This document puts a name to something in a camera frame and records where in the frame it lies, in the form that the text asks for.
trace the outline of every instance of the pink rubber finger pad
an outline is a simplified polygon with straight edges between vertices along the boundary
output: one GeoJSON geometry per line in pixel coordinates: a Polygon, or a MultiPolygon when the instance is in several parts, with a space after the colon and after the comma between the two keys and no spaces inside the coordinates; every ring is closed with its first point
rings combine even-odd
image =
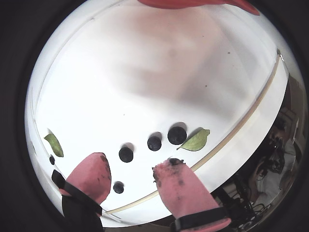
{"type": "Polygon", "coordinates": [[[181,9],[186,7],[202,6],[202,5],[220,5],[230,4],[237,6],[253,15],[260,13],[250,3],[245,0],[138,0],[141,3],[163,9],[181,9]]]}
{"type": "MultiPolygon", "coordinates": [[[[111,171],[105,155],[95,152],[80,162],[67,178],[67,182],[101,204],[111,191],[111,171]]],[[[60,193],[70,196],[65,190],[60,193]]]]}
{"type": "MultiPolygon", "coordinates": [[[[175,218],[219,207],[199,178],[180,160],[177,160],[176,165],[172,165],[168,159],[155,166],[154,178],[162,202],[175,218]]],[[[215,232],[230,222],[231,219],[224,218],[195,228],[195,231],[215,232]]]]}

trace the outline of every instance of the black strap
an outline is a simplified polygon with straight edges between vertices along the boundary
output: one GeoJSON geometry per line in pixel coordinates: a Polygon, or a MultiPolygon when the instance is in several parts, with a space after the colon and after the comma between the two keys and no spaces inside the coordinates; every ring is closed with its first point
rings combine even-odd
{"type": "Polygon", "coordinates": [[[56,170],[53,171],[52,181],[57,185],[58,188],[65,190],[79,202],[86,205],[97,214],[102,215],[102,207],[100,205],[98,205],[94,200],[92,200],[78,188],[66,182],[61,173],[56,170]]]}
{"type": "Polygon", "coordinates": [[[186,230],[194,227],[203,226],[224,218],[228,218],[228,212],[224,207],[189,214],[175,220],[176,231],[186,230]]]}

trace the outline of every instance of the green leaf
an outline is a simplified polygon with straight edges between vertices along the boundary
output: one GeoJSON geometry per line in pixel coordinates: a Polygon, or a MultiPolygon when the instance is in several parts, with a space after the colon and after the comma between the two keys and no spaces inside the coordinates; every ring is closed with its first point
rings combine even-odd
{"type": "Polygon", "coordinates": [[[185,141],[180,147],[177,148],[183,148],[189,151],[199,151],[202,149],[206,142],[207,142],[207,136],[211,133],[210,130],[201,129],[199,130],[195,135],[193,135],[190,139],[185,141]]]}
{"type": "Polygon", "coordinates": [[[49,144],[52,147],[52,150],[53,150],[53,152],[56,156],[63,157],[63,151],[62,151],[62,148],[60,146],[60,143],[53,133],[48,134],[44,139],[49,142],[49,144]]]}

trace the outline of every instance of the wooden edge strip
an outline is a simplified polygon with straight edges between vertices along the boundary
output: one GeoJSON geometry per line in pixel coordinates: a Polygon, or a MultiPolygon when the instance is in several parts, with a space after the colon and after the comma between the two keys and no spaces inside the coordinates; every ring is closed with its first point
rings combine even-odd
{"type": "MultiPolygon", "coordinates": [[[[264,88],[260,92],[259,96],[257,97],[256,101],[252,105],[252,107],[249,109],[249,111],[245,114],[245,116],[241,119],[241,121],[234,127],[234,129],[213,149],[211,150],[207,155],[205,155],[202,159],[200,159],[196,164],[194,164],[191,169],[193,172],[195,172],[197,169],[199,169],[201,166],[203,166],[207,161],[209,161],[216,153],[218,153],[234,136],[235,134],[243,127],[243,125],[248,121],[248,119],[252,116],[254,111],[257,109],[261,101],[263,100],[264,96],[269,90],[269,87],[276,75],[278,64],[279,64],[279,59],[280,59],[280,51],[278,50],[278,55],[276,58],[276,63],[274,65],[274,68],[272,69],[272,72],[270,74],[269,79],[267,80],[264,88]]],[[[119,207],[117,209],[113,209],[110,211],[107,211],[107,214],[114,214],[129,208],[132,208],[140,203],[143,203],[147,200],[150,200],[151,198],[159,195],[158,190],[150,193],[149,195],[134,201],[130,204],[124,205],[122,207],[119,207]]]]}

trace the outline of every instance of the dried leaf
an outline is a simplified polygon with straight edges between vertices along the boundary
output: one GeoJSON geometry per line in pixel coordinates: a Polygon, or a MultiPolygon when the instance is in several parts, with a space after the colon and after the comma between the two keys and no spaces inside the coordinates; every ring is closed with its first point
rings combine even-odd
{"type": "Polygon", "coordinates": [[[60,143],[53,133],[48,134],[44,139],[49,142],[49,144],[52,147],[52,150],[53,150],[53,152],[56,156],[63,157],[63,151],[62,151],[62,148],[60,146],[60,143]]]}
{"type": "Polygon", "coordinates": [[[184,142],[180,147],[178,147],[177,150],[179,148],[183,148],[189,151],[199,151],[205,146],[207,142],[207,136],[210,133],[211,133],[210,130],[201,129],[199,132],[193,135],[190,139],[184,142]]]}

